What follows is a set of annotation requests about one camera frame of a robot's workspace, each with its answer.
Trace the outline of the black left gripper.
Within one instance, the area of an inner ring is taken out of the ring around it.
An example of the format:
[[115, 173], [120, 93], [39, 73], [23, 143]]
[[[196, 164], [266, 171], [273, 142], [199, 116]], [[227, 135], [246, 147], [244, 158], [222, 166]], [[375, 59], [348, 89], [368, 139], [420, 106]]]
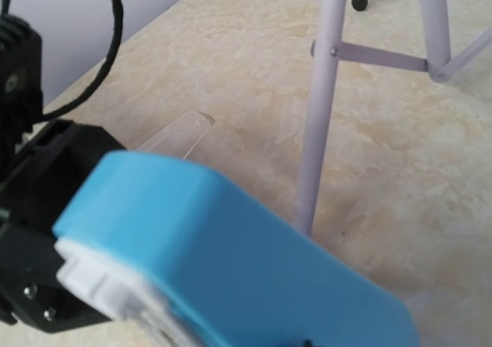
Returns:
[[123, 146], [101, 126], [49, 122], [1, 177], [1, 321], [47, 333], [107, 322], [56, 279], [52, 226], [99, 160]]

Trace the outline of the blue and white box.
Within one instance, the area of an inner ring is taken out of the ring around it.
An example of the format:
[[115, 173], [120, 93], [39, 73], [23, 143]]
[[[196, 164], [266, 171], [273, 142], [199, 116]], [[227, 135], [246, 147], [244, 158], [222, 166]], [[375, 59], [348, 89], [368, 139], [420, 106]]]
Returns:
[[60, 283], [160, 346], [416, 346], [397, 297], [220, 173], [110, 152], [53, 227]]

